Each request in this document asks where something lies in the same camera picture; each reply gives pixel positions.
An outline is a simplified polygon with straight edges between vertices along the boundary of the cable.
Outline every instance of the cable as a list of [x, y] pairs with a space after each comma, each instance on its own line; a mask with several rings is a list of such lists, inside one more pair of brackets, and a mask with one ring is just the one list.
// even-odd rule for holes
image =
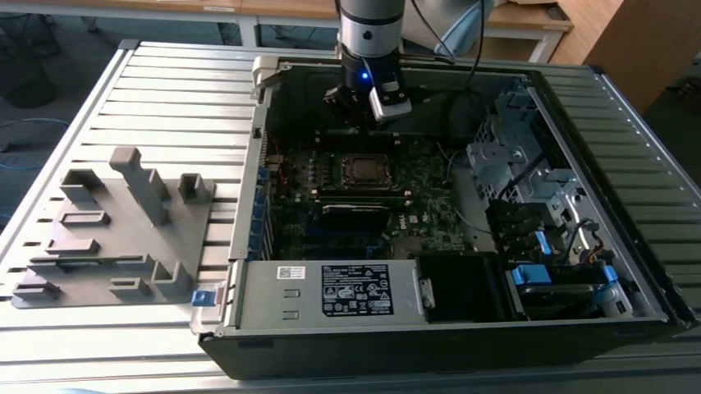
[[574, 229], [571, 230], [571, 233], [567, 235], [567, 242], [564, 243], [564, 249], [562, 253], [562, 261], [560, 261], [562, 264], [567, 264], [567, 260], [570, 259], [570, 251], [571, 251], [571, 246], [574, 245], [574, 239], [576, 238], [576, 232], [579, 231], [582, 226], [587, 224], [588, 222], [594, 222], [594, 221], [590, 218], [582, 218], [582, 220], [576, 222], [576, 224], [574, 225]]
[[462, 222], [474, 230], [474, 231], [479, 231], [479, 232], [483, 232], [484, 234], [488, 234], [491, 235], [491, 231], [486, 231], [483, 229], [480, 229], [479, 227], [476, 227], [474, 224], [471, 224], [467, 219], [464, 219], [462, 217], [462, 214], [460, 214], [460, 211], [454, 207], [454, 211], [455, 211], [455, 214], [458, 215], [458, 218], [460, 218]]
[[482, 59], [482, 47], [484, 43], [484, 0], [479, 0], [479, 6], [482, 9], [479, 10], [479, 43], [478, 43], [478, 56], [474, 58], [474, 64], [472, 69], [470, 70], [470, 75], [467, 76], [467, 79], [464, 81], [464, 87], [467, 88], [470, 86], [470, 82], [472, 81], [474, 73], [478, 70], [479, 66], [479, 59]]
[[448, 167], [445, 168], [445, 182], [450, 182], [450, 168], [452, 166], [452, 161], [454, 161], [455, 156], [458, 155], [458, 153], [460, 153], [460, 151], [452, 153], [452, 156], [450, 156]]
[[445, 52], [448, 53], [450, 59], [454, 61], [454, 60], [455, 60], [455, 55], [452, 54], [452, 51], [448, 49], [448, 46], [445, 45], [445, 43], [441, 42], [440, 37], [437, 37], [437, 34], [435, 33], [433, 28], [429, 27], [429, 23], [428, 23], [428, 21], [425, 20], [425, 18], [423, 17], [423, 13], [421, 13], [420, 10], [417, 9], [416, 0], [411, 0], [411, 5], [413, 6], [413, 10], [416, 10], [417, 18], [419, 18], [420, 21], [423, 22], [423, 25], [425, 26], [425, 29], [428, 29], [429, 33], [433, 35], [433, 37], [435, 37], [435, 39], [437, 40], [437, 43], [440, 44], [441, 48], [443, 48], [443, 49], [445, 50]]
[[448, 156], [445, 155], [445, 151], [444, 151], [444, 150], [441, 150], [441, 146], [440, 146], [440, 143], [439, 143], [439, 142], [436, 142], [436, 143], [435, 143], [435, 146], [437, 147], [437, 152], [440, 152], [440, 155], [441, 155], [441, 156], [444, 157], [444, 159], [445, 159], [445, 160], [448, 160], [448, 161], [450, 161], [450, 157], [448, 157]]
[[66, 121], [61, 121], [60, 119], [52, 119], [52, 118], [48, 118], [48, 117], [29, 117], [28, 119], [17, 119], [16, 121], [8, 121], [5, 123], [2, 123], [0, 125], [0, 128], [2, 127], [6, 127], [6, 126], [12, 126], [14, 125], [16, 123], [60, 123], [61, 125], [64, 125], [64, 129], [66, 130], [68, 127], [70, 126], [70, 124], [66, 122]]
[[591, 238], [596, 241], [596, 246], [579, 258], [579, 261], [583, 263], [592, 263], [595, 255], [603, 250], [603, 240], [595, 235], [595, 231], [591, 231]]
[[523, 178], [532, 172], [535, 167], [538, 166], [539, 162], [542, 162], [546, 159], [546, 154], [540, 152], [538, 157], [527, 164], [526, 168], [523, 168], [523, 171], [520, 171], [520, 174], [514, 176], [514, 179], [508, 181], [506, 186], [503, 187], [502, 191], [499, 191], [499, 194], [496, 195], [496, 199], [502, 199], [503, 195], [508, 191], [511, 187], [518, 185], [518, 183], [523, 180]]

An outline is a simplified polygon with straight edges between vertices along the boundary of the metal rack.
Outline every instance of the metal rack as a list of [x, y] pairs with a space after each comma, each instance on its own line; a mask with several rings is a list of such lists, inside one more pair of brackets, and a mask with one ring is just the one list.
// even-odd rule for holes
[[[654, 345], [628, 346], [574, 366], [470, 374], [395, 375], [339, 380], [237, 382], [200, 350], [188, 305], [17, 310], [9, 304], [61, 202], [57, 184], [68, 169], [117, 177], [106, 164], [116, 145], [137, 146], [164, 179], [197, 172], [216, 182], [197, 282], [225, 278], [228, 243], [240, 193], [253, 101], [252, 60], [261, 54], [331, 57], [328, 52], [210, 45], [138, 43], [120, 46], [73, 124], [0, 236], [0, 384], [26, 389], [100, 392], [296, 389], [335, 392], [401, 387], [518, 384], [528, 390], [579, 392], [639, 383], [659, 390], [694, 382], [701, 366], [698, 330]], [[579, 128], [618, 196], [687, 303], [701, 309], [701, 193], [608, 78], [584, 66], [484, 62], [542, 72]], [[563, 379], [587, 379], [563, 385]]]

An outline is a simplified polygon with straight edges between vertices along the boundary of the desk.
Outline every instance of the desk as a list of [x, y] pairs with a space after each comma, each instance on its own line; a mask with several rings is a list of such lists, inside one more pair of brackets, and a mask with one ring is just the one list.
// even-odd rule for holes
[[[235, 23], [244, 47], [259, 46], [260, 25], [337, 28], [332, 0], [0, 0], [0, 11]], [[571, 28], [571, 22], [552, 20], [542, 6], [504, 4], [490, 15], [484, 35], [538, 41], [527, 60], [547, 62]]]

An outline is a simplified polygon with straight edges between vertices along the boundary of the white label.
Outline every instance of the white label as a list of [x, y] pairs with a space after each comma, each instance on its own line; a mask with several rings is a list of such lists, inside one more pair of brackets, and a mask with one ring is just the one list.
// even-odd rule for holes
[[202, 7], [205, 11], [215, 11], [215, 12], [233, 12], [233, 8], [231, 7]]
[[277, 279], [303, 279], [304, 267], [277, 267]]

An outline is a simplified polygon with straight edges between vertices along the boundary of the blue latch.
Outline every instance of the blue latch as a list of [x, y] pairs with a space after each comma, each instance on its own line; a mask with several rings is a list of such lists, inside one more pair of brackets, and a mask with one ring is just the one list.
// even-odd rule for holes
[[539, 249], [543, 251], [543, 254], [551, 254], [551, 248], [547, 244], [546, 234], [542, 231], [536, 231], [535, 238], [538, 238]]
[[615, 269], [610, 265], [603, 266], [603, 275], [606, 275], [606, 280], [608, 283], [615, 282], [618, 280], [618, 274], [615, 273]]
[[548, 285], [550, 274], [543, 264], [523, 264], [511, 270], [515, 285]]
[[192, 292], [192, 306], [216, 306], [216, 292], [208, 290], [194, 290]]
[[267, 168], [259, 167], [259, 185], [264, 185], [271, 179], [271, 172]]

